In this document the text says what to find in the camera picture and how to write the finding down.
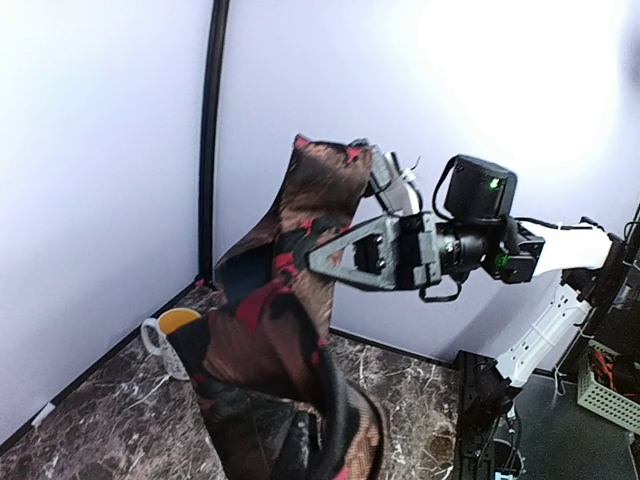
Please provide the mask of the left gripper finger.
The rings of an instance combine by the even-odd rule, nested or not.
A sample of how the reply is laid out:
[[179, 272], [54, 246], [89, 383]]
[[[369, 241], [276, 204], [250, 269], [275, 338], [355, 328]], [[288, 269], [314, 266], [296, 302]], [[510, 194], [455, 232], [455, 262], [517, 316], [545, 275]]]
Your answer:
[[347, 479], [348, 394], [330, 353], [317, 352], [315, 367], [323, 386], [318, 414], [295, 412], [273, 465], [273, 479]]

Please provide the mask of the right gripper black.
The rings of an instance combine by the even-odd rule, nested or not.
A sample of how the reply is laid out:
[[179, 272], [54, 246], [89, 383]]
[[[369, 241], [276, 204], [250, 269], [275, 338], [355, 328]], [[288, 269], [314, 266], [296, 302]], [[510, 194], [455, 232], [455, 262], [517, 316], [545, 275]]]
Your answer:
[[[394, 152], [373, 149], [367, 196], [386, 213], [414, 213], [415, 176]], [[367, 220], [307, 259], [311, 272], [359, 290], [416, 290], [425, 303], [447, 303], [477, 269], [505, 284], [531, 281], [544, 245], [512, 218], [481, 226], [436, 222], [426, 212]]]

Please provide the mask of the brown red patterned tie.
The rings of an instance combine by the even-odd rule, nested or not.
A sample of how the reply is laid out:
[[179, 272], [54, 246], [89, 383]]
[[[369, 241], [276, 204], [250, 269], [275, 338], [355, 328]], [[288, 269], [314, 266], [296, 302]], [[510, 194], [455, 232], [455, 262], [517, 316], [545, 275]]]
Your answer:
[[[273, 479], [295, 412], [318, 414], [324, 404], [315, 362], [320, 349], [330, 353], [335, 284], [312, 273], [307, 256], [349, 229], [369, 183], [372, 150], [364, 140], [297, 136], [271, 207], [217, 264], [215, 308], [168, 335], [230, 479]], [[386, 415], [345, 381], [347, 479], [376, 479], [388, 443]]]

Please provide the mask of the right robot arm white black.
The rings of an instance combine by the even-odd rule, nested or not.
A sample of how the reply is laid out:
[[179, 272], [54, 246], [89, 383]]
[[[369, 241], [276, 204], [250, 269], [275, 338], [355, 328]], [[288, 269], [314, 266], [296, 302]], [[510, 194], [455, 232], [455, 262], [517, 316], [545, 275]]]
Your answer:
[[383, 214], [308, 256], [314, 273], [363, 291], [415, 291], [424, 302], [444, 278], [462, 286], [477, 269], [511, 285], [558, 274], [553, 296], [519, 341], [474, 373], [462, 406], [476, 428], [494, 426], [557, 342], [616, 294], [625, 255], [624, 241], [589, 218], [566, 225], [513, 217], [516, 186], [514, 172], [458, 155], [436, 185], [445, 199], [424, 210], [409, 172], [393, 154], [376, 154], [368, 191]]

